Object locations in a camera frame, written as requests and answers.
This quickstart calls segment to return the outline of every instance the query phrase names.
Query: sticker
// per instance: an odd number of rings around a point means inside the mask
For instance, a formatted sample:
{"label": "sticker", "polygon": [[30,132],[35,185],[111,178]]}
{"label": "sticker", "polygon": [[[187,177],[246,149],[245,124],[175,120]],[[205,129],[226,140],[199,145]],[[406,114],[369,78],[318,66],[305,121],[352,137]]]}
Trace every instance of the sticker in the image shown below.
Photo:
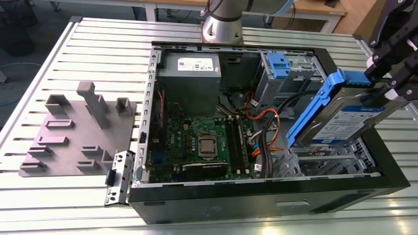
{"label": "sticker", "polygon": [[261,164],[254,164],[254,170],[256,171],[262,171],[262,165]]}
{"label": "sticker", "polygon": [[250,100],[250,103],[257,107],[260,105],[260,102],[257,102],[254,99]]}
{"label": "sticker", "polygon": [[349,139],[364,127],[365,121],[380,115],[384,110],[385,107],[346,106],[314,136],[313,143],[338,143]]}
{"label": "sticker", "polygon": [[212,58],[179,58],[179,71],[214,71]]}

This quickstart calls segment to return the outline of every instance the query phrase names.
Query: red cable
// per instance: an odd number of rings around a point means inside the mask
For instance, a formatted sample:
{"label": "red cable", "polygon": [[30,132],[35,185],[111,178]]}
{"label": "red cable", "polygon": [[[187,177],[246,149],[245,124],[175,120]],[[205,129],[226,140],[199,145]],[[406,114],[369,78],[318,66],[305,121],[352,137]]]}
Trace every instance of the red cable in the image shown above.
{"label": "red cable", "polygon": [[159,99],[162,101],[162,110],[161,110],[161,114],[159,114],[159,120],[158,120],[158,128],[157,128],[157,136],[158,136],[158,132],[159,132],[159,126],[162,124],[162,120],[163,120],[163,112],[165,112],[165,101],[163,101],[163,95],[162,92],[157,91],[158,95],[159,95]]}

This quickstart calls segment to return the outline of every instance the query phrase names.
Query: aluminum extrusion table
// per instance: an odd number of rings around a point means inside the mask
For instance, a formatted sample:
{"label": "aluminum extrusion table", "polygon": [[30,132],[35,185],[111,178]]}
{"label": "aluminum extrusion table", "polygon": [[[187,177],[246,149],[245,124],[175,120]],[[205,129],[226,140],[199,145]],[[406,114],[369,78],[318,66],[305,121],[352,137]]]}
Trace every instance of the aluminum extrusion table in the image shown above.
{"label": "aluminum extrusion table", "polygon": [[[46,100],[51,94],[82,99],[75,92],[79,81],[94,81],[106,100],[129,97],[137,101],[138,125],[151,41],[199,42],[199,26],[91,18],[69,24],[0,133],[0,231],[101,235],[114,230],[133,234],[142,230],[153,235],[418,233],[418,125],[412,105],[377,126],[412,187],[337,213],[147,226],[134,209],[103,207],[106,176],[22,178],[18,170],[46,117]],[[345,70],[365,70],[370,55],[364,42],[348,35],[245,28],[244,41],[324,47]],[[134,126],[134,151],[138,136]]]}

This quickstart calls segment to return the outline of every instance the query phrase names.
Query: hard drive label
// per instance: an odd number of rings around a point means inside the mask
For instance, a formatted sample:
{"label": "hard drive label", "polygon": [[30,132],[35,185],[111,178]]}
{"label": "hard drive label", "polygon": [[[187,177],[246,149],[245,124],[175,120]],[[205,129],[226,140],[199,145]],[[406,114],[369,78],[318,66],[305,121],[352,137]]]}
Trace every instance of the hard drive label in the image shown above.
{"label": "hard drive label", "polygon": [[313,143],[338,143],[349,139],[364,127],[364,122],[380,115],[384,110],[385,107],[366,108],[357,105],[344,107],[313,138]]}

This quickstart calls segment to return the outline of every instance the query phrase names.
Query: cable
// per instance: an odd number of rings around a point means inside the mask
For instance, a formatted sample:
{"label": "cable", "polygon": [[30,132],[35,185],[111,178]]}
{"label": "cable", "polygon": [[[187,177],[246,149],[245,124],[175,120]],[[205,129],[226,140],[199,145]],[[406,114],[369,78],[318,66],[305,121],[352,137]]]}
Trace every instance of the cable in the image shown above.
{"label": "cable", "polygon": [[237,105],[234,104],[234,102],[233,102],[233,100],[232,100],[232,94],[228,93],[228,94],[226,94],[226,97],[228,97],[228,101],[229,101],[229,103],[230,103],[233,109],[234,109],[238,113],[241,113],[241,112],[242,112],[242,109],[240,109],[240,108],[237,107]]}
{"label": "cable", "polygon": [[225,105],[221,104],[221,103],[217,103],[217,108],[218,108],[228,116],[229,116],[229,115],[232,115],[232,116],[240,115],[240,113],[233,112],[232,110],[229,110],[228,107],[225,107]]}
{"label": "cable", "polygon": [[265,28],[268,28],[268,24],[266,24],[266,14],[264,14],[264,24],[265,24]]}
{"label": "cable", "polygon": [[217,7],[214,8],[213,11],[210,10],[210,4],[209,4],[209,12],[210,12],[210,13],[216,13],[216,11],[218,10],[218,8],[220,8],[220,6],[222,5],[222,3],[224,3],[224,0],[221,0],[221,2],[218,3],[218,5],[217,5]]}
{"label": "cable", "polygon": [[3,65],[0,66],[0,69],[6,68],[6,67],[10,67],[13,65],[38,65],[38,66],[42,66],[41,64],[38,63],[31,63],[31,62],[19,62],[19,63],[13,63],[13,64],[9,64],[9,65]]}
{"label": "cable", "polygon": [[163,121],[163,113],[165,113],[165,100],[163,100],[163,95],[162,95],[162,92],[157,91],[158,92],[158,95],[159,95],[159,99],[161,99],[161,102],[162,102],[162,109],[161,109],[161,114],[159,114],[159,120],[158,120],[158,128],[157,128],[157,136],[158,136],[158,132],[159,132],[159,126],[162,124],[162,121]]}
{"label": "cable", "polygon": [[261,135],[262,131],[264,131],[264,130],[260,130],[258,132],[254,133],[254,135],[249,138],[249,141],[250,141],[250,142],[253,142],[253,140]]}
{"label": "cable", "polygon": [[286,25],[286,27],[284,28],[284,30],[289,29],[290,26],[293,26],[294,21],[296,21],[296,17],[297,17],[297,6],[296,6],[296,3],[293,3],[293,6],[294,6],[293,15],[292,15],[292,17],[290,17],[290,19],[289,19],[288,25]]}
{"label": "cable", "polygon": [[[284,151],[284,148],[272,147],[269,150],[270,150],[272,152],[274,152],[274,151]],[[256,157],[256,156],[260,155],[260,154],[261,154],[261,150],[258,149],[258,151],[254,152],[254,154],[252,154],[252,156]]]}
{"label": "cable", "polygon": [[170,9],[170,11],[171,11],[173,13],[178,13],[181,10],[174,11],[174,10],[171,10],[171,9]]}
{"label": "cable", "polygon": [[15,101],[13,101],[13,102],[10,102],[10,103],[0,104],[0,107],[7,106],[7,105],[11,105],[11,104],[14,104],[14,103],[19,102],[19,100],[21,100],[21,99],[18,99],[18,100],[15,100]]}
{"label": "cable", "polygon": [[190,16],[190,14],[191,14],[191,11],[189,12],[189,14],[187,14],[186,18],[185,18],[183,20],[179,20],[179,21],[178,21],[178,23],[182,23],[183,21],[186,21],[186,20],[187,20],[187,18],[189,18],[189,16]]}
{"label": "cable", "polygon": [[[19,63],[11,63],[11,64],[7,64],[7,65],[3,65],[0,66],[0,69],[6,68],[6,67],[10,67],[13,65],[38,65],[38,66],[42,66],[41,64],[38,63],[31,63],[31,62],[19,62]],[[6,86],[9,83],[10,83],[11,79],[9,78],[5,82],[0,82],[0,85],[2,86]]]}
{"label": "cable", "polygon": [[[317,93],[316,91],[305,91],[302,93],[292,95],[289,98],[286,98],[286,100],[280,105],[280,107],[277,109],[277,113],[282,113],[282,110],[293,103],[293,101],[296,99],[298,99],[300,97],[302,97],[302,96],[305,96],[308,94],[316,94],[316,93]],[[264,128],[264,131],[262,131],[262,134],[261,134],[261,137],[260,137],[261,154],[262,154],[264,158],[266,158],[268,164],[272,164],[272,165],[273,165],[273,158],[272,158],[272,153],[270,153],[269,149],[266,148],[266,145],[268,145],[266,139],[268,139],[268,130],[269,130],[269,127],[270,127],[270,125],[273,123],[273,120],[274,120],[274,117],[270,117],[270,119],[268,121],[268,125]]]}
{"label": "cable", "polygon": [[274,109],[265,109],[261,114],[258,114],[257,116],[252,116],[250,113],[249,113],[249,105],[250,105],[250,101],[248,102],[248,104],[246,104],[246,106],[245,106],[245,112],[246,112],[248,118],[249,118],[250,120],[260,120],[260,119],[266,115],[268,112],[274,113],[274,115],[270,117],[270,119],[273,119],[274,117],[277,117],[278,128],[277,128],[274,137],[273,137],[272,141],[269,142],[269,146],[272,146],[273,143],[276,142],[278,136],[280,136],[280,129],[281,129],[281,118],[280,118],[280,114],[278,114],[278,112],[277,112]]}
{"label": "cable", "polygon": [[179,103],[177,103],[177,102],[169,102],[169,103],[167,103],[167,110],[169,110],[169,105],[171,105],[171,104],[175,104],[175,105],[178,106],[178,108],[181,109],[181,112],[177,113],[177,114],[174,114],[174,115],[170,113],[170,116],[174,117],[174,116],[178,115],[178,114],[181,114],[181,115],[183,116],[183,115],[185,115],[185,113],[183,113],[183,108],[182,108],[182,105],[181,105]]}

